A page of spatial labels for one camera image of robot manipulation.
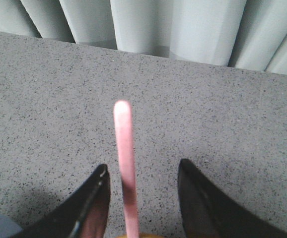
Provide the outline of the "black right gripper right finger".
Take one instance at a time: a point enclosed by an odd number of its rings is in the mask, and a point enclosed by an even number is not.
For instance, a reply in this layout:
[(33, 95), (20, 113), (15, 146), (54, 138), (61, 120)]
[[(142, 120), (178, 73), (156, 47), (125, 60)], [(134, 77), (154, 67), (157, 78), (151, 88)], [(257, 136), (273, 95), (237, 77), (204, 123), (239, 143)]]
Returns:
[(179, 163), (178, 195), (188, 238), (287, 238), (287, 232), (229, 198), (188, 159)]

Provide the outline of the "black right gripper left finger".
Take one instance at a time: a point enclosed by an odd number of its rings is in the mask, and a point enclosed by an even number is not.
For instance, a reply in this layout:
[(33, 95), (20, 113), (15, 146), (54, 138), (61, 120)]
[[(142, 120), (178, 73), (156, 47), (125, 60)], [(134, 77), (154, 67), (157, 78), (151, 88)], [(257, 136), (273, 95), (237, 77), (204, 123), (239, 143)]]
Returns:
[(14, 238), (102, 238), (110, 203), (110, 176), (106, 164), (64, 203), (43, 219), (13, 235)]

